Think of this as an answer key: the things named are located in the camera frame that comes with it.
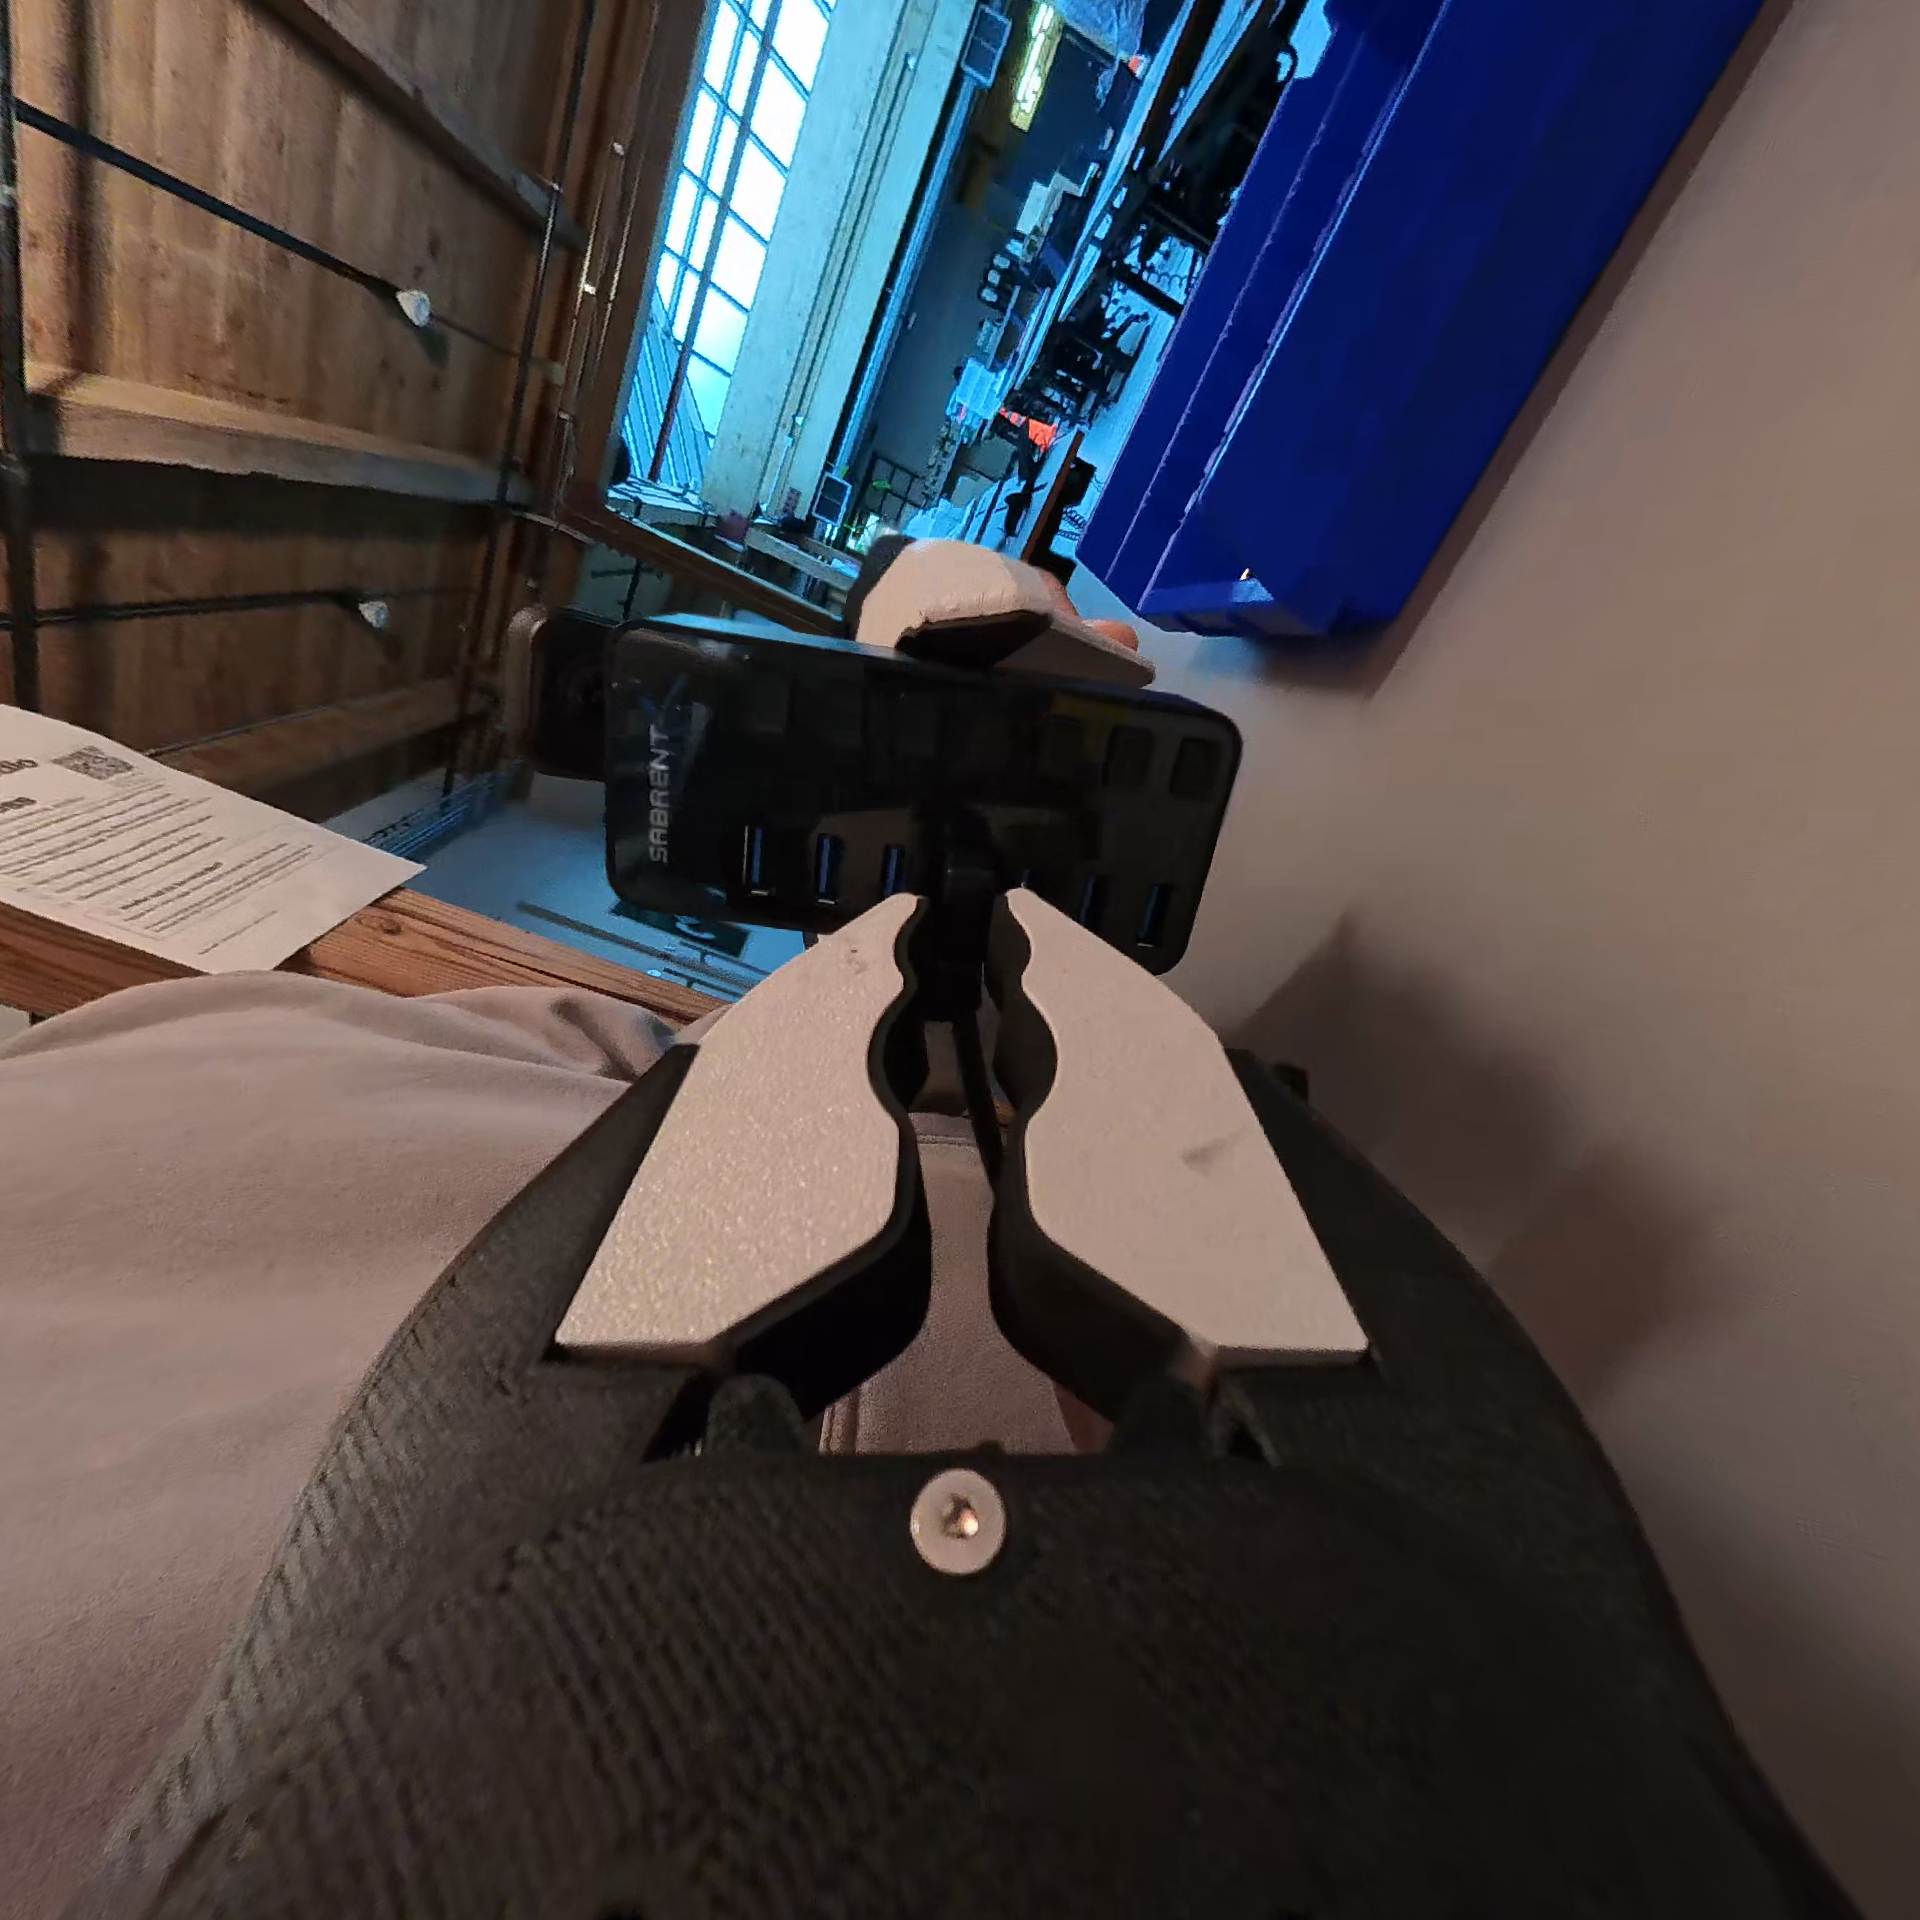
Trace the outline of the printed instruction sheet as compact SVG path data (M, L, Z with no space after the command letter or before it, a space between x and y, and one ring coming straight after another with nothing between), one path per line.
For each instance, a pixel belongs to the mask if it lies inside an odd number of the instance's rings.
M420 866L3 706L3 903L190 974L274 970Z

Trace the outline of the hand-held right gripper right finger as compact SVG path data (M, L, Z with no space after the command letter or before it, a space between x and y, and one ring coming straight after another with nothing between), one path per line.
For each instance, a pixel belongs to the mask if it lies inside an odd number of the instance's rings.
M1040 897L993 911L1000 1331L1093 1410L1355 1364L1361 1318L1217 1030Z

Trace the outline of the person's beige hoodie torso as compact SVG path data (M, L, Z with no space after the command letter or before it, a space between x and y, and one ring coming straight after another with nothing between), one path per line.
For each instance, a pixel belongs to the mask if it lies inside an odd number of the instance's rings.
M4 1915L85 1881L426 1287L668 1042L245 974L4 1045Z

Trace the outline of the large blue plastic bin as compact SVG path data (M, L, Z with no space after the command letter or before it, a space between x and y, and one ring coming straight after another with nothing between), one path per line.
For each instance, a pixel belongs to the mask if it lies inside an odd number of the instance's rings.
M1758 14L1328 4L1080 563L1170 631L1395 621Z

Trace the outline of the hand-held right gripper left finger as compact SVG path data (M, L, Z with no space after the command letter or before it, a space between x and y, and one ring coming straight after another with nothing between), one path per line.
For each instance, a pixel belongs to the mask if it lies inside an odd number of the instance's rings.
M558 1325L564 1355L717 1369L908 1220L882 1030L908 1002L890 897L715 1014Z

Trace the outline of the wooden board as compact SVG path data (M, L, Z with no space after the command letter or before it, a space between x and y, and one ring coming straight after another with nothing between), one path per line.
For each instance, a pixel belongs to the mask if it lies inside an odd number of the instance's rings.
M722 1009L710 994L412 889L362 908L284 961L280 971L405 998L491 988L598 993L674 1027ZM108 994L181 977L193 977L193 970L24 908L3 908L3 1004L21 1014L59 1017Z

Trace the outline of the black usb hub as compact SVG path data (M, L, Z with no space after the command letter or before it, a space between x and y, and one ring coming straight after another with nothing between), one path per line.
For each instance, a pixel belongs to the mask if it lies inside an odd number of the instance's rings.
M1220 710L699 620L614 628L603 662L627 903L830 932L1026 889L1148 971L1188 946L1241 767Z

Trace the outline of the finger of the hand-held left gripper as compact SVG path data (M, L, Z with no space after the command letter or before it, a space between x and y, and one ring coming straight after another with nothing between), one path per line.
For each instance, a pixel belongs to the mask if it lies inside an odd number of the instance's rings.
M849 591L849 638L1004 678L1118 687L1156 678L1136 631L1082 614L1052 570L954 540L877 540Z

